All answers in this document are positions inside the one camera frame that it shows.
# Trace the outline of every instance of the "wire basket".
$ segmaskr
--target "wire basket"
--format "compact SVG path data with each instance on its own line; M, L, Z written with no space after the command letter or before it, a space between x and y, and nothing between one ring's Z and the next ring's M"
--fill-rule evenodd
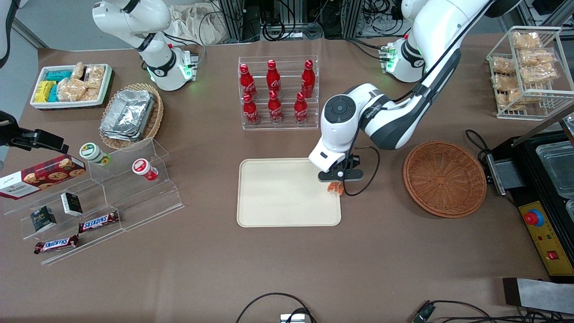
M568 69L564 49L560 41L560 27L527 27L514 26L502 37L492 51L486 56L490 66L491 77L502 75L495 72L494 64L497 59L511 59L514 66L512 74L516 75L517 88L501 91L493 86L497 100L497 117L504 119L543 120L574 102L574 83ZM561 77L547 82L527 84L521 75L523 65L517 49L512 41L514 33L536 32L540 40L540 48L556 52L553 67Z

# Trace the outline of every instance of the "jar lid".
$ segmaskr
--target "jar lid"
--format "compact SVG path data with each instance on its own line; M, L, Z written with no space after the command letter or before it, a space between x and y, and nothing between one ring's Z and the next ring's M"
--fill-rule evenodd
M94 143L85 143L80 148L80 157L84 159L87 160L96 159L98 155L100 155L100 147L98 147L98 145Z
M131 165L131 170L134 171L137 175L144 175L149 172L151 166L149 165L149 161L146 159L140 158Z

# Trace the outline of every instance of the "white robotic arm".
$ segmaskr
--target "white robotic arm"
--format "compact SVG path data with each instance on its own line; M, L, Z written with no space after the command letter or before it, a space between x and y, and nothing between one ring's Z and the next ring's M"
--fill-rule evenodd
M398 50L389 65L395 67L398 75L415 78L411 82L422 77L424 66L428 71L413 87L411 97L401 103L381 94L372 84L355 86L327 101L321 114L321 139L309 159L322 172L336 170L339 173L328 174L329 178L343 180L340 165L348 163L351 142L358 129L380 149L398 149L410 139L420 119L454 73L464 36L497 0L404 1L403 11L405 4L409 10L406 17L416 15L413 32L395 47Z
M92 16L99 29L139 52L162 90L177 90L192 79L190 53L170 48L161 35L171 23L162 0L106 0L94 5Z

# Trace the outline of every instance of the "red bottle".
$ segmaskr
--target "red bottle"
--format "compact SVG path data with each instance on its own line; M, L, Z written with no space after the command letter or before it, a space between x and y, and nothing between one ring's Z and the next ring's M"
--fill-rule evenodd
M305 70L301 76L301 90L306 98L313 97L313 88L315 88L315 72L313 71L313 61L305 61Z
M281 76L277 72L277 64L272 59L267 61L267 87L269 91L275 91L277 95L281 94Z
M247 64L241 64L239 66L239 72L241 72L241 77L239 78L239 82L241 83L241 89L243 93L251 94L252 98L257 96L257 89L255 89L255 80L251 73L249 73L249 68Z
M305 102L305 94L303 92L297 93L297 101L295 101L295 123L297 125L304 125L307 123L307 102Z
M243 115L245 115L245 121L250 125L258 125L261 122L257 113L257 106L255 106L249 93L243 95Z
M281 102L277 98L276 91L269 91L269 102L267 103L269 107L269 117L273 124L280 124L283 122L283 113L281 112Z

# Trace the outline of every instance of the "yellow package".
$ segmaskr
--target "yellow package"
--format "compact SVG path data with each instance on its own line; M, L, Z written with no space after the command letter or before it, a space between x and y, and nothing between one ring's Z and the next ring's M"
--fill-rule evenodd
M34 95L34 102L47 102L50 97L52 86L56 85L56 81L42 81L38 85L38 90Z

